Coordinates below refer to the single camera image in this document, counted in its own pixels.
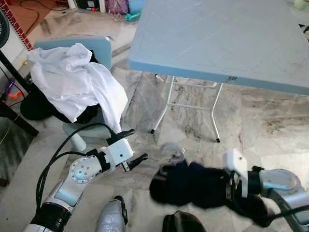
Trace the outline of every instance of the tile floor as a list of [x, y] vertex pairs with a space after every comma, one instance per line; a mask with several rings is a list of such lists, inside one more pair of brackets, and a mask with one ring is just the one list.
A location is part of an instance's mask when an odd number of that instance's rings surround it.
[[[127, 204], [127, 231], [161, 231], [163, 216], [178, 209], [156, 204], [147, 190], [159, 163], [165, 159], [158, 152], [160, 145], [165, 142], [178, 143], [185, 148], [189, 161], [195, 160], [210, 167], [221, 167], [223, 152], [236, 147], [246, 156], [249, 166], [291, 170], [309, 190], [309, 97], [225, 85], [215, 112], [221, 143], [214, 142], [209, 112], [177, 107], [167, 110], [158, 130], [151, 135], [149, 130], [163, 109], [168, 84], [155, 79], [153, 73], [128, 69], [127, 54], [136, 25], [115, 22], [107, 14], [68, 11], [60, 15], [52, 12], [29, 35], [32, 42], [72, 34], [110, 36], [112, 73], [124, 86], [130, 102], [123, 115], [123, 127], [136, 130], [128, 138], [136, 154], [147, 152], [151, 157], [132, 172], [125, 174], [117, 169], [112, 175], [103, 174], [89, 184], [66, 232], [94, 231], [103, 205], [117, 194], [123, 195]], [[179, 77], [176, 80], [207, 83]], [[214, 97], [214, 91], [179, 86], [175, 86], [174, 90], [171, 100], [177, 103], [207, 106]], [[37, 178], [52, 153], [65, 139], [62, 123], [53, 117], [31, 124], [40, 134], [30, 145], [0, 201], [0, 228], [4, 232], [21, 231], [30, 222], [35, 211]], [[104, 145], [99, 138], [86, 138], [86, 141], [87, 149]], [[58, 180], [65, 177], [72, 159], [63, 158], [54, 164], [46, 183], [45, 196]], [[272, 201], [267, 201], [267, 204], [278, 211]], [[201, 210], [187, 205], [181, 210], [195, 214], [209, 232], [291, 231], [284, 219], [277, 219], [268, 228], [261, 229], [226, 207]]]

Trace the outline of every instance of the brick wall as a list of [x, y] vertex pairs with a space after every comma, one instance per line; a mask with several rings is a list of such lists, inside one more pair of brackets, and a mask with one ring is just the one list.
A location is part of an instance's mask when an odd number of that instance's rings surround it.
[[16, 18], [14, 17], [14, 15], [12, 14], [12, 11], [10, 10], [8, 4], [6, 3], [5, 0], [0, 0], [0, 8], [2, 9], [2, 11], [4, 12], [4, 14], [6, 15], [6, 17], [8, 18], [8, 20], [10, 21], [11, 25], [13, 26], [13, 28], [15, 29], [16, 33], [18, 34], [18, 36], [20, 37], [20, 39], [22, 40], [22, 42], [25, 44], [26, 48], [30, 51], [33, 49], [30, 41], [27, 38], [26, 33], [21, 29], [21, 27], [19, 26], [19, 23], [16, 21]]

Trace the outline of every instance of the black stand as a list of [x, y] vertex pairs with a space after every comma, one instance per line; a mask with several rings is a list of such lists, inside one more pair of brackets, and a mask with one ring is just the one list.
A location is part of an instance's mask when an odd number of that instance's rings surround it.
[[2, 116], [7, 117], [12, 122], [20, 126], [26, 132], [28, 132], [32, 136], [37, 136], [39, 133], [33, 126], [27, 123], [21, 116], [19, 116], [14, 110], [12, 110], [9, 106], [0, 101], [0, 112]]
[[5, 187], [5, 186], [7, 186], [8, 184], [9, 184], [9, 182], [8, 182], [7, 180], [1, 179], [1, 178], [0, 178], [0, 186], [1, 186], [1, 187]]
[[6, 67], [6, 69], [13, 75], [13, 77], [19, 82], [19, 84], [29, 93], [30, 86], [26, 83], [24, 78], [19, 74], [19, 72], [14, 68], [10, 61], [5, 57], [5, 55], [0, 51], [0, 61]]
[[[10, 61], [5, 57], [5, 55], [0, 51], [0, 61], [7, 68], [7, 70], [13, 75], [13, 77], [19, 82], [19, 84], [29, 93], [30, 86], [26, 83], [24, 78], [19, 74], [19, 72], [14, 68]], [[39, 132], [33, 128], [29, 123], [27, 123], [22, 117], [20, 117], [15, 111], [13, 111], [9, 106], [0, 101], [0, 113], [1, 116], [7, 117], [15, 124], [20, 126], [26, 132], [32, 136], [36, 136]]]

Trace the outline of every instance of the wire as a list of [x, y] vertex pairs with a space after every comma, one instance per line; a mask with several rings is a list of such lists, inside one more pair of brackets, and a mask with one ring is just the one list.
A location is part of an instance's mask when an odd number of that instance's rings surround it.
[[304, 206], [301, 206], [301, 207], [290, 209], [290, 210], [284, 211], [282, 213], [276, 214], [276, 215], [268, 217], [268, 218], [270, 220], [274, 220], [274, 219], [277, 219], [277, 218], [280, 218], [280, 217], [286, 217], [286, 216], [289, 216], [291, 214], [295, 214], [295, 213], [306, 211], [306, 210], [309, 210], [309, 205], [304, 205]]
[[10, 123], [10, 125], [9, 125], [9, 127], [8, 127], [8, 130], [6, 131], [4, 137], [3, 137], [3, 138], [1, 139], [1, 141], [0, 141], [0, 145], [2, 144], [2, 142], [4, 141], [4, 139], [6, 138], [6, 136], [8, 135], [8, 133], [9, 133], [11, 127], [12, 127], [12, 123], [13, 123], [13, 122], [11, 121], [11, 123]]
[[64, 147], [64, 145], [70, 140], [70, 138], [75, 135], [76, 133], [86, 129], [86, 128], [89, 128], [89, 127], [93, 127], [93, 126], [104, 126], [106, 127], [109, 132], [111, 133], [111, 137], [115, 136], [115, 132], [112, 131], [112, 129], [107, 126], [106, 124], [104, 123], [92, 123], [92, 124], [89, 124], [89, 125], [86, 125], [86, 126], [83, 126], [83, 127], [80, 127], [79, 129], [75, 130], [73, 133], [71, 133], [63, 142], [62, 144], [59, 146], [59, 148], [57, 149], [57, 151], [54, 153], [54, 155], [52, 156], [51, 160], [49, 161], [49, 163], [47, 164], [47, 166], [44, 168], [44, 170], [42, 171], [40, 177], [39, 177], [39, 180], [38, 180], [38, 183], [37, 183], [37, 188], [36, 188], [36, 215], [38, 214], [39, 212], [39, 209], [40, 209], [40, 206], [41, 206], [41, 202], [42, 202], [42, 195], [43, 195], [43, 191], [44, 191], [44, 185], [45, 185], [45, 182], [46, 182], [46, 178], [47, 178], [47, 174], [48, 174], [48, 171], [50, 169], [50, 167], [52, 166], [52, 164], [57, 160], [59, 159], [60, 157], [66, 155], [66, 154], [78, 154], [78, 155], [84, 155], [83, 153], [77, 153], [77, 152], [65, 152], [65, 153], [62, 153], [60, 155], [59, 152], [60, 150]]
[[23, 100], [22, 100], [22, 101], [15, 102], [14, 104], [9, 105], [9, 107], [12, 107], [12, 106], [17, 105], [17, 104], [22, 103], [22, 102], [23, 102]]
[[54, 9], [54, 8], [49, 8], [47, 7], [46, 5], [44, 5], [43, 3], [41, 3], [40, 1], [37, 1], [37, 0], [22, 0], [19, 2], [19, 5], [27, 10], [31, 10], [31, 11], [34, 11], [36, 13], [36, 18], [34, 20], [34, 22], [31, 24], [31, 26], [28, 28], [28, 30], [26, 31], [26, 34], [28, 34], [28, 32], [31, 30], [31, 28], [36, 24], [36, 22], [38, 21], [39, 17], [40, 17], [40, 13], [32, 8], [28, 8], [28, 7], [25, 7], [22, 5], [23, 2], [26, 2], [26, 1], [34, 1], [36, 3], [39, 3], [40, 5], [42, 5], [43, 7], [45, 7], [46, 9], [48, 10], [51, 10], [51, 11], [65, 11], [67, 9], [69, 9], [69, 7], [67, 8], [64, 8], [64, 9]]

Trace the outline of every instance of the light blue chair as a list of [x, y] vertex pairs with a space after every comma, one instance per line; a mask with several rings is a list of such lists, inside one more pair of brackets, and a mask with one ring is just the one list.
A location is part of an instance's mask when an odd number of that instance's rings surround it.
[[[34, 48], [40, 47], [43, 50], [47, 50], [56, 47], [71, 47], [76, 43], [81, 43], [89, 50], [93, 50], [99, 63], [103, 64], [109, 70], [112, 68], [112, 47], [109, 38], [106, 36], [70, 36], [65, 38], [40, 40], [35, 42]], [[95, 122], [104, 123], [101, 109], [98, 110], [97, 117], [93, 118], [89, 123]], [[67, 135], [70, 135], [74, 130], [82, 126], [84, 125], [77, 123], [63, 123], [63, 130]], [[110, 137], [109, 131], [103, 127], [95, 127], [81, 131], [79, 134], [75, 134], [70, 140], [72, 149], [79, 152], [82, 152], [87, 147], [86, 142], [80, 135], [103, 139]]]

